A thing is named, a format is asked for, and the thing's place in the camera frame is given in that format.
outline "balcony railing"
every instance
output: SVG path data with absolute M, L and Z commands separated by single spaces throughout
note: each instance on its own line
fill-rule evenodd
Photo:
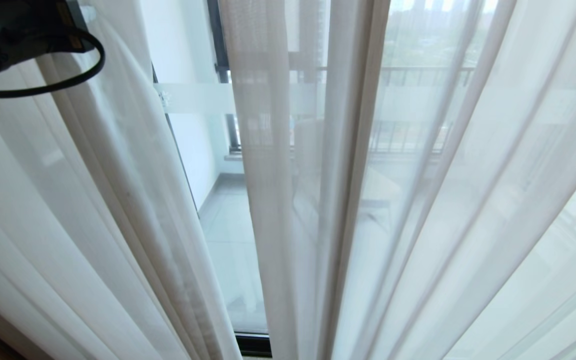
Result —
M 444 84 L 450 69 L 443 66 L 384 66 L 380 73 L 380 86 L 382 87 L 436 87 Z M 474 67 L 463 67 L 459 71 L 457 86 L 466 87 L 470 83 Z M 317 68 L 317 82 L 325 84 L 327 82 L 328 69 L 326 67 Z M 299 78 L 303 74 L 297 71 Z M 231 139 L 236 139 L 231 151 L 241 150 L 239 126 L 233 121 L 232 126 L 228 126 L 231 131 Z M 451 123 L 441 127 L 439 134 L 432 148 L 432 152 L 439 154 L 444 150 L 444 144 L 450 130 Z M 426 141 L 425 135 L 428 131 L 427 123 L 413 121 L 412 119 L 402 120 L 380 120 L 375 119 L 370 132 L 370 144 L 368 151 L 384 155 L 400 155 L 421 151 Z

